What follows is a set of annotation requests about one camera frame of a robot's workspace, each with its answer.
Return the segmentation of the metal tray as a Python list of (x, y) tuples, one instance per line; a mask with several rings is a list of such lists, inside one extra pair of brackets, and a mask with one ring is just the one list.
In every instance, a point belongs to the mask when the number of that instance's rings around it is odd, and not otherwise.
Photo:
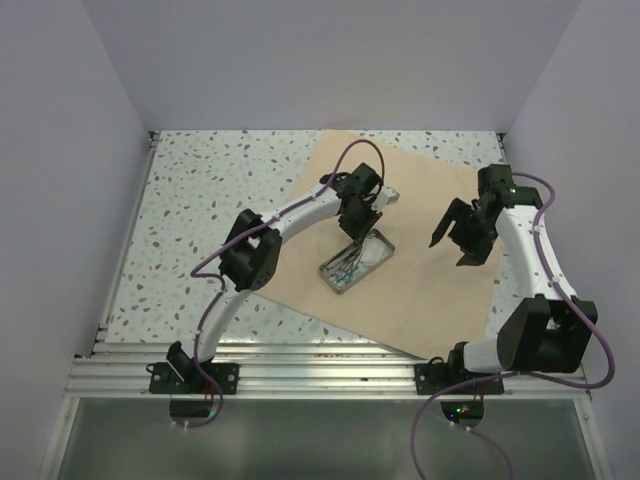
[[(379, 268), (381, 265), (383, 265), (387, 260), (389, 260), (395, 253), (396, 247), (395, 245), (387, 238), (385, 237), (379, 230), (377, 229), (372, 229), (370, 230), (370, 232), (366, 235), (364, 241), (367, 238), (372, 238), (372, 237), (378, 237), (381, 240), (383, 240), (389, 247), (390, 252), (388, 254), (388, 256), (380, 263), (376, 264), (376, 265), (372, 265), (371, 267), (366, 267), (364, 266), (361, 262), (360, 262), (360, 257), (358, 258), (358, 260), (352, 265), (352, 268), (355, 268), (356, 266), (358, 266), (360, 268), (360, 275), (359, 277), (353, 282), (351, 283), (346, 289), (342, 289), (339, 290), (337, 289), (333, 283), (332, 283), (332, 277), (336, 274), (338, 274), (341, 271), (338, 272), (329, 272), (327, 270), (324, 269), (324, 264), (330, 259), (328, 259), (327, 261), (325, 261), (324, 263), (322, 263), (319, 268), (319, 274), (320, 277), (324, 280), (324, 282), (329, 286), (329, 288), (336, 294), (341, 295), (343, 293), (345, 293), (346, 291), (348, 291), (350, 288), (352, 288), (353, 286), (355, 286), (358, 282), (362, 281), (364, 278), (366, 278), (369, 274), (371, 274), (373, 271), (375, 271), (377, 268)], [(356, 246), (358, 245), (361, 250), (362, 250), (362, 245), (364, 243), (364, 241), (362, 243), (355, 243), (352, 242), (351, 244), (349, 244), (348, 246)]]

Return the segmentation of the white gauze pad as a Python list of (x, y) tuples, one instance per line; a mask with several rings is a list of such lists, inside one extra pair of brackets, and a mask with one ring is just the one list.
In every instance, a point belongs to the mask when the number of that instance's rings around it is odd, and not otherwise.
[(360, 262), (366, 267), (371, 267), (382, 262), (389, 252), (388, 245), (380, 238), (367, 238), (362, 245)]

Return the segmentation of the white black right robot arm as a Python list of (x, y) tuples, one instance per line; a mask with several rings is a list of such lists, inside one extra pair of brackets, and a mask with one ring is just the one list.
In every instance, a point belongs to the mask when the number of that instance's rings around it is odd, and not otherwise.
[(564, 276), (544, 225), (543, 201), (521, 186), (508, 165), (478, 172), (478, 196), (451, 201), (431, 242), (449, 237), (461, 266), (481, 266), (497, 241), (507, 249), (519, 303), (497, 335), (460, 342), (447, 358), (450, 379), (517, 371), (573, 373), (581, 364), (598, 312), (579, 298)]

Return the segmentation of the teal blade packet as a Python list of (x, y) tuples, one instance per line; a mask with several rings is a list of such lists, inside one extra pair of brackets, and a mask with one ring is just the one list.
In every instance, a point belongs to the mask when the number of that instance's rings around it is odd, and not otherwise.
[(353, 283), (360, 275), (360, 268), (356, 266), (352, 269), (347, 269), (339, 272), (332, 277), (333, 285), (339, 289), (346, 289), (351, 283)]

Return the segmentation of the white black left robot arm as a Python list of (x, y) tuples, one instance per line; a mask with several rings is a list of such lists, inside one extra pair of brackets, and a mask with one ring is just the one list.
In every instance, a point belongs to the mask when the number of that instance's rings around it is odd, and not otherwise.
[(339, 291), (384, 262), (373, 256), (374, 225), (385, 207), (395, 204), (399, 193), (365, 163), (352, 172), (337, 170), (323, 176), (302, 196), (270, 213), (246, 209), (238, 214), (224, 244), (190, 272), (193, 278), (213, 278), (220, 291), (205, 308), (193, 337), (193, 353), (187, 354), (179, 341), (169, 347), (166, 360), (180, 381), (187, 383), (201, 375), (208, 378), (205, 363), (217, 350), (241, 304), (264, 288), (276, 274), (282, 247), (314, 225), (335, 217), (350, 243), (323, 263), (330, 286)]

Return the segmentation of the steel hemostat forceps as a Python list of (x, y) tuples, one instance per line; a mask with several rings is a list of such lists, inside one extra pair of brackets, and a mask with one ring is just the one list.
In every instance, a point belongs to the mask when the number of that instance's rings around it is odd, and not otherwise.
[(358, 260), (360, 254), (361, 248), (358, 245), (345, 247), (324, 264), (324, 269), (329, 272), (349, 270)]

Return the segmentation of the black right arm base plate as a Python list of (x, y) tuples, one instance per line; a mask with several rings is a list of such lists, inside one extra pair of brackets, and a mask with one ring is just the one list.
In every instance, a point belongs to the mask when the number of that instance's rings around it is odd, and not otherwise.
[(503, 381), (482, 382), (488, 374), (466, 371), (452, 373), (449, 366), (441, 361), (417, 363), (413, 366), (414, 384), (418, 395), (432, 395), (448, 387), (473, 380), (472, 385), (453, 392), (453, 395), (502, 395), (505, 392)]

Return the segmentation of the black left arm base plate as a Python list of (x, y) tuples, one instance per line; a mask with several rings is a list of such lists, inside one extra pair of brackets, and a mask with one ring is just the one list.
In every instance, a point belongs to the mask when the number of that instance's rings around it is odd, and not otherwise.
[[(237, 363), (205, 364), (203, 370), (213, 378), (224, 395), (234, 395), (240, 378), (240, 365)], [(196, 395), (211, 393), (211, 383), (197, 370), (189, 380), (183, 381), (172, 370), (168, 363), (148, 364), (146, 371), (150, 374), (149, 392), (161, 395)]]

